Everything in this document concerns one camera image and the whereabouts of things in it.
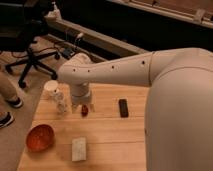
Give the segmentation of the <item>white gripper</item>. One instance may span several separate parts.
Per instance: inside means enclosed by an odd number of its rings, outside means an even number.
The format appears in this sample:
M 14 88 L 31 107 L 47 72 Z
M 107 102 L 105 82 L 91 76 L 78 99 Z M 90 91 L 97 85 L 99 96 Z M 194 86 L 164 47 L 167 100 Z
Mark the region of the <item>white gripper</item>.
M 71 104 L 72 113 L 76 113 L 78 105 L 80 104 L 89 104 L 90 111 L 95 111 L 94 104 L 90 103 L 92 99 L 92 92 L 88 83 L 71 85 L 70 96 L 73 103 Z

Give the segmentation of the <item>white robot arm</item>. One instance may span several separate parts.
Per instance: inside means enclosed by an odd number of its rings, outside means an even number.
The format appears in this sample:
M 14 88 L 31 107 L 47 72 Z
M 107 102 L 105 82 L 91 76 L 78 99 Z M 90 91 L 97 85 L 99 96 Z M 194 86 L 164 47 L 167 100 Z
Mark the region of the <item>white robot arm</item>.
M 91 99 L 91 83 L 147 87 L 147 171 L 213 171 L 213 52 L 170 49 L 100 63 L 78 53 L 58 80 L 74 104 Z

